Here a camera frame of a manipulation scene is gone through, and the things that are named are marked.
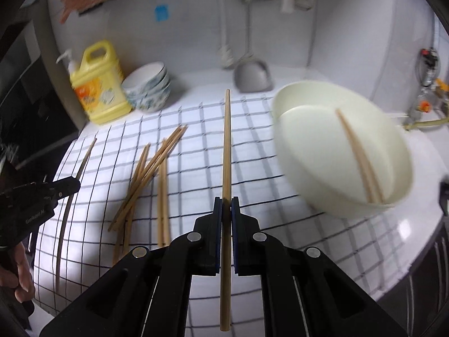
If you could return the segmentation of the person's left hand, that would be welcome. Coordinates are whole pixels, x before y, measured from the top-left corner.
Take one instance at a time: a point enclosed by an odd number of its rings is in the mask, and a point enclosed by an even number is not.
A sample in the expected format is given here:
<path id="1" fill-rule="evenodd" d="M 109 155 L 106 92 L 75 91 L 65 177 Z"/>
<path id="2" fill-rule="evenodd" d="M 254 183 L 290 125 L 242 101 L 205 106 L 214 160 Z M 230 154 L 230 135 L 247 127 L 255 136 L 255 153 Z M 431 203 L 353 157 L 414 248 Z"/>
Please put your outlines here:
<path id="1" fill-rule="evenodd" d="M 1 287 L 13 289 L 15 298 L 20 303 L 33 300 L 35 296 L 33 276 L 22 242 L 8 252 L 8 258 L 12 269 L 8 270 L 1 266 Z"/>

